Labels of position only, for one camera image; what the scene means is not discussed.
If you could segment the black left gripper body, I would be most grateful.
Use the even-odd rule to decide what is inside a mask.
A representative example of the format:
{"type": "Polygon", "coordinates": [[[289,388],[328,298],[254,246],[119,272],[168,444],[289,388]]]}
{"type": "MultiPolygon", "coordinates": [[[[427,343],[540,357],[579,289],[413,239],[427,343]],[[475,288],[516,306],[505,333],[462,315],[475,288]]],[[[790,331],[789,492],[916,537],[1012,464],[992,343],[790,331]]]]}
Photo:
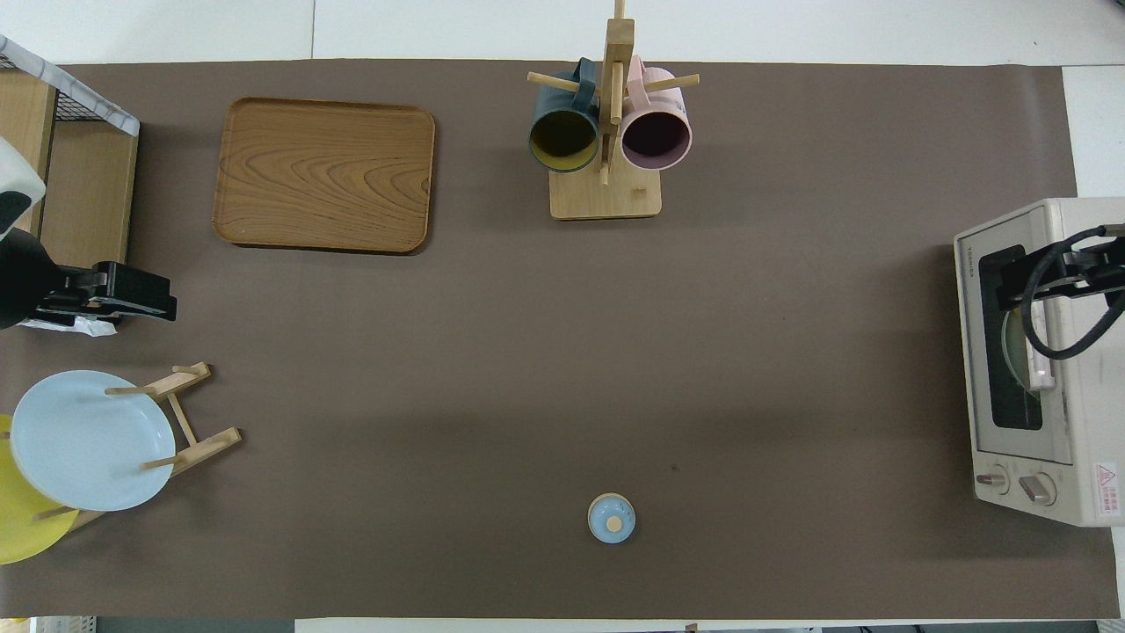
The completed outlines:
{"type": "Polygon", "coordinates": [[[78,317],[110,322],[110,311],[89,308],[90,293],[71,281],[92,275],[94,270],[60,266],[32,233],[11,229],[1,244],[1,327],[17,324],[72,327],[78,317]]]}

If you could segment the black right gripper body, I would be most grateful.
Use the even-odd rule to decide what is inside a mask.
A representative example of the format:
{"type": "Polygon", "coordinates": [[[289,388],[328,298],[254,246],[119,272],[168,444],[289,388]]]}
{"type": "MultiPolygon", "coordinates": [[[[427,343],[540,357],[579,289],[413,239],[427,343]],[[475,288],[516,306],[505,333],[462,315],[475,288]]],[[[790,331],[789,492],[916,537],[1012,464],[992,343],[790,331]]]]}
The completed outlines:
{"type": "Polygon", "coordinates": [[[1062,256],[1064,275],[1058,293],[1088,296],[1122,293],[1124,289],[1124,237],[1092,247],[1069,248],[1062,256]]]}

